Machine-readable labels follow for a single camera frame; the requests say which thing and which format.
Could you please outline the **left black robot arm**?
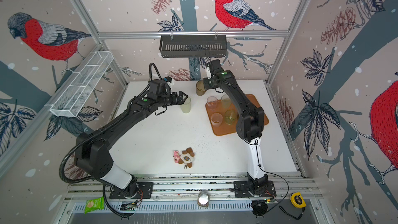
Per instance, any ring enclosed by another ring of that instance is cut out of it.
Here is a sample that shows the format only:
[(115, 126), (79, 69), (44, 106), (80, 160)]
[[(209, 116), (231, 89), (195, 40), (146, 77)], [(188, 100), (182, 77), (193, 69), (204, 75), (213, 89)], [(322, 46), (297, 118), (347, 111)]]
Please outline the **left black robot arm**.
[(170, 77), (150, 81), (140, 95), (128, 102), (122, 114), (92, 134), (80, 136), (75, 165), (93, 179), (119, 188), (125, 197), (134, 197), (138, 192), (136, 178), (116, 165), (109, 151), (124, 134), (159, 108), (167, 110), (168, 106), (186, 102), (188, 95), (173, 92), (171, 82)]

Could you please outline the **pink textured glass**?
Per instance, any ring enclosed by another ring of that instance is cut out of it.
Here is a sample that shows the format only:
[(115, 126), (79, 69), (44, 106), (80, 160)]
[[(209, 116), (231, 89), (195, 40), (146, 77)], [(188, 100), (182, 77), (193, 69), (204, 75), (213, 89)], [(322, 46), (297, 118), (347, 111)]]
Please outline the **pink textured glass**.
[(214, 128), (219, 127), (223, 122), (223, 116), (220, 113), (213, 113), (210, 116), (210, 122)]

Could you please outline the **brown flower plush keychain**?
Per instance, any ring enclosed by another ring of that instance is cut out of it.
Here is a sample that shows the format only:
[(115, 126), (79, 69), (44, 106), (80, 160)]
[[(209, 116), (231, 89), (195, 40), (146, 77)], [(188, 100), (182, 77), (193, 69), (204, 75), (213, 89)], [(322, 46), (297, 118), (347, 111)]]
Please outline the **brown flower plush keychain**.
[(195, 153), (193, 152), (193, 149), (189, 147), (181, 152), (178, 164), (183, 164), (184, 169), (191, 168), (193, 166), (194, 157)]

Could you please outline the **yellow tape measure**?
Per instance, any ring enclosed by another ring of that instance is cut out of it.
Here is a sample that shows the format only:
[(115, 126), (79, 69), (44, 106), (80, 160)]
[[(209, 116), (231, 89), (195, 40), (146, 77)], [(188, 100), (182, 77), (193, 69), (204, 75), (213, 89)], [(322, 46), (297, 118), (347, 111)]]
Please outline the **yellow tape measure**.
[(300, 192), (294, 192), (290, 196), (292, 205), (296, 208), (306, 208), (306, 202)]

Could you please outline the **tall pale green glass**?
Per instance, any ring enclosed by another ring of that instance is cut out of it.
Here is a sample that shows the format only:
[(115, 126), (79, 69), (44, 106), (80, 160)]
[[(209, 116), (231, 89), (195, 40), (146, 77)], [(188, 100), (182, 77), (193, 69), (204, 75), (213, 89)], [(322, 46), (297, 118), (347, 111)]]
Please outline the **tall pale green glass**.
[(189, 113), (191, 111), (191, 98), (187, 97), (185, 102), (182, 105), (180, 105), (180, 108), (184, 114)]

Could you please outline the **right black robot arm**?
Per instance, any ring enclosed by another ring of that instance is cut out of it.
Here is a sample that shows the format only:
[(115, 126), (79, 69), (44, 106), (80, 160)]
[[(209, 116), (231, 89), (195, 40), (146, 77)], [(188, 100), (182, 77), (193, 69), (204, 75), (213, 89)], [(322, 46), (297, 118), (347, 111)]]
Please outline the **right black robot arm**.
[(236, 123), (237, 135), (246, 142), (249, 148), (250, 162), (248, 163), (248, 188), (249, 192), (259, 197), (268, 185), (268, 176), (262, 171), (262, 158), (260, 155), (261, 136), (264, 130), (265, 113), (263, 108), (256, 107), (239, 87), (234, 74), (225, 71), (218, 59), (206, 64), (207, 77), (203, 79), (204, 87), (220, 89), (226, 93), (238, 112)]

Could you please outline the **pink small toy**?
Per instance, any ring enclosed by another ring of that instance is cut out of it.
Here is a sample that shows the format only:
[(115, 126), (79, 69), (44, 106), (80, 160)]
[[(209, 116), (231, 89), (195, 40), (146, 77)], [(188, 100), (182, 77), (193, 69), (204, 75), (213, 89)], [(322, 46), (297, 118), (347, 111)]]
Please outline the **pink small toy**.
[(180, 154), (178, 150), (173, 151), (173, 158), (175, 163), (180, 163)]

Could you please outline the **bright green clear glass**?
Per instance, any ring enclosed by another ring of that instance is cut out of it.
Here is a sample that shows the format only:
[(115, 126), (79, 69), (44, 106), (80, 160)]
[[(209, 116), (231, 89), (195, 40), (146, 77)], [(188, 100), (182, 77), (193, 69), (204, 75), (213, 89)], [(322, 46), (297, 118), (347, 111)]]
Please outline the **bright green clear glass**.
[(238, 118), (236, 110), (228, 110), (224, 114), (225, 122), (227, 125), (233, 125)]

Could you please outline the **green snack packet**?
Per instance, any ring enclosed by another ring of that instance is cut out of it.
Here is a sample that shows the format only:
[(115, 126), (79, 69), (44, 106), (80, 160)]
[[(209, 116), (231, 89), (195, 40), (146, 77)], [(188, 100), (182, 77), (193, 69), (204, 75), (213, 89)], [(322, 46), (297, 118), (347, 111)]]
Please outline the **green snack packet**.
[(93, 211), (103, 210), (104, 208), (105, 208), (104, 197), (87, 200), (84, 213), (87, 214)]

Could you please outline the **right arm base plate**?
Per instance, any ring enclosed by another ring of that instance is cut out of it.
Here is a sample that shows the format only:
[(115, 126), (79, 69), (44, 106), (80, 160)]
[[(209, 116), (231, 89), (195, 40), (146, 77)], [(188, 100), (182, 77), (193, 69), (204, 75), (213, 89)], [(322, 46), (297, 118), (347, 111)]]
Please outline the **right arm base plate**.
[(234, 181), (232, 191), (236, 198), (275, 198), (276, 190), (272, 181), (256, 186), (250, 181)]

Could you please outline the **pale green textured glass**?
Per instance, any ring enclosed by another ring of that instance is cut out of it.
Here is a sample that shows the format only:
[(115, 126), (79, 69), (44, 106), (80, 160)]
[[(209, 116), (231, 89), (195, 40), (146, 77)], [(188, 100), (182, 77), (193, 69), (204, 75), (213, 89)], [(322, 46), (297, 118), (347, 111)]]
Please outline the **pale green textured glass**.
[(228, 109), (231, 106), (232, 101), (227, 94), (224, 94), (221, 97), (221, 104), (222, 104), (223, 109)]

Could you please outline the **tall brown textured glass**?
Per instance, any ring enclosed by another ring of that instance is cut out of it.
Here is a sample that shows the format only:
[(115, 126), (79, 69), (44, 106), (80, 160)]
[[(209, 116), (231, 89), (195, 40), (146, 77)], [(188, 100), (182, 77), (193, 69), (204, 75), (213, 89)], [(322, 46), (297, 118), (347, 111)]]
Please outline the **tall brown textured glass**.
[(205, 87), (204, 87), (204, 82), (203, 82), (203, 80), (199, 80), (198, 82), (197, 82), (197, 84), (196, 84), (196, 94), (198, 95), (198, 96), (202, 96), (202, 95), (204, 95), (205, 93), (206, 93), (206, 89), (205, 89)]

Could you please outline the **white mesh wall shelf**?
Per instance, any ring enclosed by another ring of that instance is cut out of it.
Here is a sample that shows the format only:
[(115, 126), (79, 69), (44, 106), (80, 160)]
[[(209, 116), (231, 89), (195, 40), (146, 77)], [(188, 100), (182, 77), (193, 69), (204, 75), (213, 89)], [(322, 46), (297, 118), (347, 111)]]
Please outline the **white mesh wall shelf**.
[(72, 81), (52, 104), (57, 117), (77, 117), (114, 57), (110, 51), (95, 51), (84, 59), (84, 66), (71, 75)]

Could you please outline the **silver round knob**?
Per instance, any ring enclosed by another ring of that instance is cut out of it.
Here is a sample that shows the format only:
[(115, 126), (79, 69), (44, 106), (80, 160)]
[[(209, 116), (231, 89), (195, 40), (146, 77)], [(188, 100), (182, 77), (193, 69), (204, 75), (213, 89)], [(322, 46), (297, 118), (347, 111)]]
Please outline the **silver round knob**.
[(207, 192), (200, 192), (197, 199), (197, 204), (200, 207), (208, 208), (210, 202), (210, 195)]

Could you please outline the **pink ribbed clear glass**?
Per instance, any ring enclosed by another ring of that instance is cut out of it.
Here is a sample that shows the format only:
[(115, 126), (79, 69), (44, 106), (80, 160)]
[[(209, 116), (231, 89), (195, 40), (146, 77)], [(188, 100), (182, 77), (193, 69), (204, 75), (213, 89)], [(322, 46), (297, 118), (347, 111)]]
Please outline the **pink ribbed clear glass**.
[(210, 111), (214, 111), (218, 106), (218, 99), (215, 96), (210, 96), (207, 98), (206, 106)]

